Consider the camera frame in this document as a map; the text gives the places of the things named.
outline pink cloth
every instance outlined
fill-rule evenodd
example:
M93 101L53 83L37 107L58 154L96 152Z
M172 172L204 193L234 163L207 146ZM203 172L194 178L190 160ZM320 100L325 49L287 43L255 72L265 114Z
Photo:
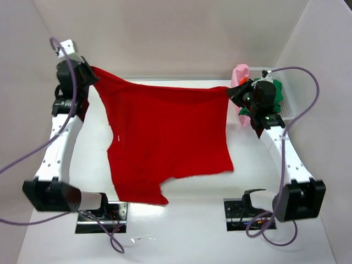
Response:
M249 78L249 66L247 64L238 64L232 72L231 87L239 86L244 79ZM241 111L241 107L235 105L237 114ZM251 118L246 115L239 116L242 127L246 127L251 123Z

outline white table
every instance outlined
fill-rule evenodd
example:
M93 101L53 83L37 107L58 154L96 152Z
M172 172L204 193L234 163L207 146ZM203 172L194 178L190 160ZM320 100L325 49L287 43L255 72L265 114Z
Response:
M229 86L229 81L139 81L180 87ZM112 140L105 109L95 89L75 145L70 183L83 191L105 192L117 200L106 149ZM110 246L105 234L74 234L77 215L30 226L18 263L335 263L320 218L298 221L299 235L287 247L274 247L245 232L227 232L224 198L240 198L247 189L277 191L279 175L265 146L250 127L241 129L232 104L227 141L234 173L169 180L162 185L167 206L130 203L127 233L116 235L126 253ZM33 211L31 221L53 213ZM278 223L267 236L284 242L294 233L292 223Z

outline green cloth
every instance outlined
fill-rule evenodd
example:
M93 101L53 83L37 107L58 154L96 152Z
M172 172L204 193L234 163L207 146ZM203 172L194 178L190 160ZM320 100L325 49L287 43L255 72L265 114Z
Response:
M275 99L274 99L274 112L280 113L281 112L281 105L280 102L284 100L284 97L282 95L282 83L279 82L278 80L274 80L274 85L276 88L276 94L275 94ZM240 112L238 113L239 116L244 115L244 116L250 116L250 112L247 108L242 108Z

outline red cloth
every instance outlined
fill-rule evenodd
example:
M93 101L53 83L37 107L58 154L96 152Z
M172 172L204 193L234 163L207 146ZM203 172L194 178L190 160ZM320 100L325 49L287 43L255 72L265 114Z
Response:
M139 85L93 67L113 132L108 149L121 201L164 205L169 178L233 171L226 144L226 87Z

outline white wall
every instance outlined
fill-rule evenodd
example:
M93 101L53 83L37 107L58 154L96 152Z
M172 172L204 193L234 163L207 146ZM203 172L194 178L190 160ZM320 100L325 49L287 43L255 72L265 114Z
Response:
M317 105L293 128L294 145L308 169L327 185L321 216L337 263L351 263L352 12L343 0L311 0L278 67L310 69L321 85ZM312 101L313 82L290 73L300 112Z
M34 2L52 35L119 76L230 77L273 67L307 0Z
M0 167L50 134L57 58L49 34L29 0L0 1ZM22 194L42 153L0 175L0 218L27 222L32 206ZM0 224L1 263L16 263L25 227Z

